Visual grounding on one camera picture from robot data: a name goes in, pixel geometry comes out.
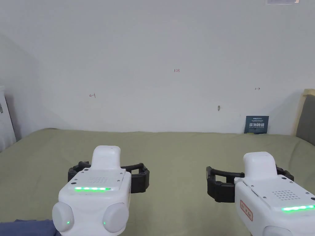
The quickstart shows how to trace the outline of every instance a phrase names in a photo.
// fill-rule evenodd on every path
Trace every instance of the bed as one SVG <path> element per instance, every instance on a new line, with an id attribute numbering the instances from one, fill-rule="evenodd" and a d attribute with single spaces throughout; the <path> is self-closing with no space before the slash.
<path id="1" fill-rule="evenodd" d="M 0 222 L 51 219 L 68 169 L 91 161 L 96 146 L 116 145 L 121 165 L 143 162 L 150 170 L 147 192 L 132 195 L 122 235 L 249 235 L 233 204 L 216 203 L 207 195 L 205 168 L 244 171 L 245 153 L 267 151 L 315 193 L 314 90 L 305 90 L 300 107 L 292 136 L 36 131 L 0 153 Z"/>

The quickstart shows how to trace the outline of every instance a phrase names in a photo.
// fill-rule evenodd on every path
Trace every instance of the sign on wall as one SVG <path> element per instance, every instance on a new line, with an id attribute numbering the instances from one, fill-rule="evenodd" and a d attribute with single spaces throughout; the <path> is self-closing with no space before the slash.
<path id="1" fill-rule="evenodd" d="M 244 133 L 263 134 L 268 130 L 269 116 L 246 116 Z"/>

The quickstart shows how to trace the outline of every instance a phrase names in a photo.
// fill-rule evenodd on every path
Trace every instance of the wooden headboard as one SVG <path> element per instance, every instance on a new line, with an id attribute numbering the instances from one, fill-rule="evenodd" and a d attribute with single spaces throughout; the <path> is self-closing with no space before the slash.
<path id="1" fill-rule="evenodd" d="M 315 89 L 301 95 L 293 135 L 315 145 Z"/>

